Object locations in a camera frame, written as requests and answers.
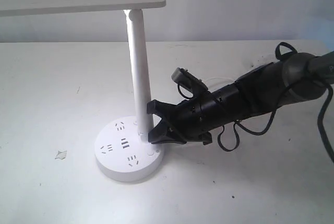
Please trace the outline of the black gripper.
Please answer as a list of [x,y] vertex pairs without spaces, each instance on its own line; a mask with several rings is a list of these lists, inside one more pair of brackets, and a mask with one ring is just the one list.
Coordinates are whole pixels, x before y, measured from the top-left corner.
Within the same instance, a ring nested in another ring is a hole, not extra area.
[[149,143],[207,145],[212,143],[210,130],[236,121],[236,85],[205,91],[178,104],[152,100],[147,103],[147,113],[161,119],[149,132]]

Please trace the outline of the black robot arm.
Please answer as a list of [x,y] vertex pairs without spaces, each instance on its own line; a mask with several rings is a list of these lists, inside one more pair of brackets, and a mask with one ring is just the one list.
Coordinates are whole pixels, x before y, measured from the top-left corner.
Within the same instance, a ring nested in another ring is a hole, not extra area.
[[320,98],[325,92],[321,82],[333,83],[333,53],[284,54],[277,62],[262,65],[213,92],[183,68],[175,70],[172,80],[193,96],[177,105],[150,101],[147,112],[161,120],[149,132],[148,141],[207,145],[215,128]]

